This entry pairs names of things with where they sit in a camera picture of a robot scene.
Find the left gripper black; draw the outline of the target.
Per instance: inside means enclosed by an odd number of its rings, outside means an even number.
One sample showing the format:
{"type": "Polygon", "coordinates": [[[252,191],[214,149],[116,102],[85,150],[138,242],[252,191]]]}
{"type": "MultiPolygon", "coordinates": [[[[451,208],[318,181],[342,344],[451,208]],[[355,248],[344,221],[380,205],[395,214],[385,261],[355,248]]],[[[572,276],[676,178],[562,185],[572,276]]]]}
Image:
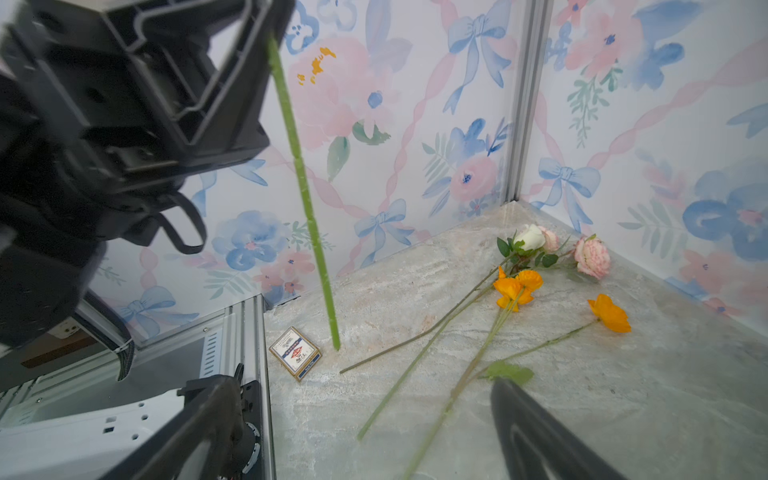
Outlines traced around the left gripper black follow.
{"type": "Polygon", "coordinates": [[[269,143],[270,45],[292,1],[22,1],[1,52],[76,175],[116,194],[234,166],[269,143]]]}

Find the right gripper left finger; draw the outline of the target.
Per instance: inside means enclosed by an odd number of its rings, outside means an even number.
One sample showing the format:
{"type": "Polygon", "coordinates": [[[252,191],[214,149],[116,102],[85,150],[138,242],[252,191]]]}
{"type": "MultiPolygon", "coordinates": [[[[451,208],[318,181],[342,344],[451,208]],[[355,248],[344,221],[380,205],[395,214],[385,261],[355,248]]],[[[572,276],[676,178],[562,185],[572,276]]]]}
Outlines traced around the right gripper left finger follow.
{"type": "Polygon", "coordinates": [[[177,391],[180,413],[104,479],[232,479],[243,471],[240,380],[214,375],[177,391]]]}

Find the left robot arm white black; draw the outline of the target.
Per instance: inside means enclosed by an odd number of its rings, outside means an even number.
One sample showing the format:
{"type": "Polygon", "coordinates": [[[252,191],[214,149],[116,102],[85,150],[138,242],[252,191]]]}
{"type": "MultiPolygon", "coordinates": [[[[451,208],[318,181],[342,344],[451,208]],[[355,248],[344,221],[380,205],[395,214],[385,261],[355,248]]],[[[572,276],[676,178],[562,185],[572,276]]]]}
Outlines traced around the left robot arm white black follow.
{"type": "MultiPolygon", "coordinates": [[[[74,319],[126,378],[164,327],[195,313],[145,259],[138,294],[109,304],[91,287],[107,245],[211,254],[219,292],[274,261],[287,231],[250,210],[212,225],[219,170],[251,174],[268,147],[260,114],[268,53],[291,1],[130,1],[91,8],[22,1],[1,33],[1,350],[74,319]],[[186,195],[186,180],[202,190],[186,195]]],[[[5,479],[271,479],[261,304],[240,359],[121,406],[1,430],[5,479]]]]}

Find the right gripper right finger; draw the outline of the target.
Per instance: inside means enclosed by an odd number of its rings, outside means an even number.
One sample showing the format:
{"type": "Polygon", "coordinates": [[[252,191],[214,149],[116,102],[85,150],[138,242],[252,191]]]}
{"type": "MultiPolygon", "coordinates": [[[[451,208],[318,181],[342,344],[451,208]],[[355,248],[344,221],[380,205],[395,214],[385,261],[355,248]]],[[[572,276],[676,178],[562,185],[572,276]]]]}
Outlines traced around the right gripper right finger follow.
{"type": "Polygon", "coordinates": [[[623,477],[514,382],[493,383],[491,410],[511,479],[623,477]]]}

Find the orange ranunculus flower bunch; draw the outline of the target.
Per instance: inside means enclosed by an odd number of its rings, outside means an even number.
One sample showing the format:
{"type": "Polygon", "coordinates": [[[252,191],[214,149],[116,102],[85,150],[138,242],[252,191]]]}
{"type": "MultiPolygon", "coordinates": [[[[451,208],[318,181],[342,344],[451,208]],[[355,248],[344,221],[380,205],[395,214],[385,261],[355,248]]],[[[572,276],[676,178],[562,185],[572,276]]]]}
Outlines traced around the orange ranunculus flower bunch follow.
{"type": "Polygon", "coordinates": [[[596,298],[588,301],[590,310],[594,316],[594,319],[590,323],[482,367],[480,363],[484,359],[486,351],[489,349],[496,336],[508,323],[513,314],[517,313],[522,306],[525,306],[534,300],[534,293],[541,288],[542,285],[543,279],[541,275],[534,270],[523,270],[514,276],[509,276],[502,268],[498,269],[498,278],[493,282],[492,287],[500,294],[500,298],[497,300],[499,312],[495,317],[483,344],[459,377],[456,385],[449,393],[446,403],[440,410],[437,420],[433,423],[429,432],[420,444],[419,449],[408,464],[404,475],[406,479],[411,478],[412,475],[416,473],[417,468],[426,456],[426,453],[441,430],[445,420],[453,411],[460,396],[474,381],[508,380],[517,386],[524,386],[534,378],[534,372],[527,367],[514,364],[512,362],[514,359],[561,343],[593,325],[601,324],[606,329],[616,334],[628,334],[632,331],[628,314],[621,307],[616,305],[611,297],[605,294],[600,294],[596,298]]]}

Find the cream yellow rose stem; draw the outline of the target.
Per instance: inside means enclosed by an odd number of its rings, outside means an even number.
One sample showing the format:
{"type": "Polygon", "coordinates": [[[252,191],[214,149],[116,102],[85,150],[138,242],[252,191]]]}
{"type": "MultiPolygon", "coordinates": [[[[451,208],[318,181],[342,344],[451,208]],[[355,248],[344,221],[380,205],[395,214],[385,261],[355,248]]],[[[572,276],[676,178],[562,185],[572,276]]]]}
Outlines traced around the cream yellow rose stem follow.
{"type": "Polygon", "coordinates": [[[341,350],[341,338],[338,328],[337,315],[334,305],[330,277],[327,270],[327,263],[322,248],[320,232],[315,217],[313,203],[310,194],[307,172],[302,156],[298,129],[294,118],[294,112],[291,105],[288,84],[285,78],[283,65],[279,54],[277,39],[270,36],[267,41],[267,55],[272,77],[275,82],[275,88],[278,96],[280,109],[283,115],[286,134],[289,147],[293,156],[294,169],[298,181],[299,193],[303,210],[306,216],[307,228],[310,235],[311,248],[315,256],[318,275],[320,278],[321,289],[324,296],[324,302],[328,317],[331,341],[335,351],[341,350]]]}

